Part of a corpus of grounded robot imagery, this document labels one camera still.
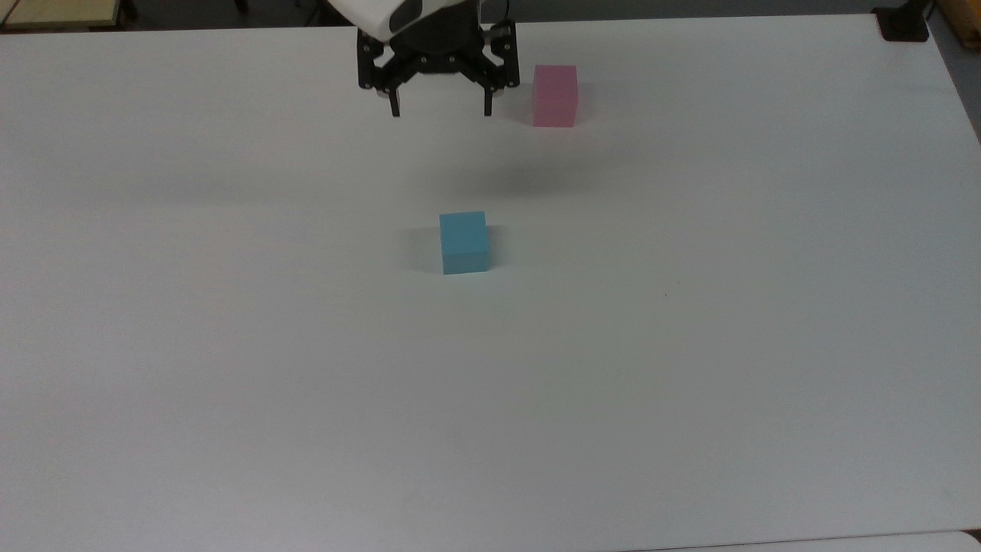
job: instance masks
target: blue cube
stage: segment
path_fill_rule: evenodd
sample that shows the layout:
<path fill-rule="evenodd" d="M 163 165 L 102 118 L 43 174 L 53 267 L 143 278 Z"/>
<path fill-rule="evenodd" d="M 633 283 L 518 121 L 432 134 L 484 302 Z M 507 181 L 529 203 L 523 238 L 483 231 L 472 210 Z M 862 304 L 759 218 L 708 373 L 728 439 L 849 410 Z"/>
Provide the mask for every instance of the blue cube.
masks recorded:
<path fill-rule="evenodd" d="M 439 216 L 442 273 L 486 272 L 491 268 L 491 241 L 484 211 Z"/>

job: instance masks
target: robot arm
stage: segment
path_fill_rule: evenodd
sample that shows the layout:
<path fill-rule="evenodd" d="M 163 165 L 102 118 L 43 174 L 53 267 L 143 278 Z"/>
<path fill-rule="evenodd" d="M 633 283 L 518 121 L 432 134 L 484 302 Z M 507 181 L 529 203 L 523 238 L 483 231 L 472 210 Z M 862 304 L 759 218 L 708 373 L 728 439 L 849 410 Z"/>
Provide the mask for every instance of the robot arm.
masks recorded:
<path fill-rule="evenodd" d="M 478 21 L 477 0 L 331 0 L 359 28 L 358 83 L 387 96 L 391 114 L 400 115 L 398 88 L 417 74 L 460 73 L 484 89 L 484 114 L 493 97 L 521 83 L 514 22 L 488 30 Z M 501 58 L 496 65 L 484 48 Z M 385 47 L 392 57 L 382 67 L 375 60 Z"/>
<path fill-rule="evenodd" d="M 465 0 L 331 0 L 331 5 L 372 38 L 388 42 L 410 25 Z"/>

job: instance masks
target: white table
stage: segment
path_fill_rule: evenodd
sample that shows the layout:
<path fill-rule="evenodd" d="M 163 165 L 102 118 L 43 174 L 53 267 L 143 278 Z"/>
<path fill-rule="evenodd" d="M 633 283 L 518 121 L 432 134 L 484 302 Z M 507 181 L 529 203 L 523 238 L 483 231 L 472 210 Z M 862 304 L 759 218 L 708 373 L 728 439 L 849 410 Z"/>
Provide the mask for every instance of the white table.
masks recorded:
<path fill-rule="evenodd" d="M 0 36 L 0 548 L 589 552 L 981 525 L 981 147 L 871 16 Z M 528 126 L 575 64 L 573 130 Z M 439 274 L 438 215 L 496 266 Z"/>

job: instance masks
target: pink cube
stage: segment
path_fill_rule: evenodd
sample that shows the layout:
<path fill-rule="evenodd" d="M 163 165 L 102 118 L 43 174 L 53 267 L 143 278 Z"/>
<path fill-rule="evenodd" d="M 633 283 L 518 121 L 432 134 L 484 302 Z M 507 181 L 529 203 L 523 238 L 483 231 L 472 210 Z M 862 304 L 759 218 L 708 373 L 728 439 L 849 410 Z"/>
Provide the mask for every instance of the pink cube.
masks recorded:
<path fill-rule="evenodd" d="M 533 119 L 536 127 L 572 127 L 579 107 L 574 65 L 536 65 Z"/>

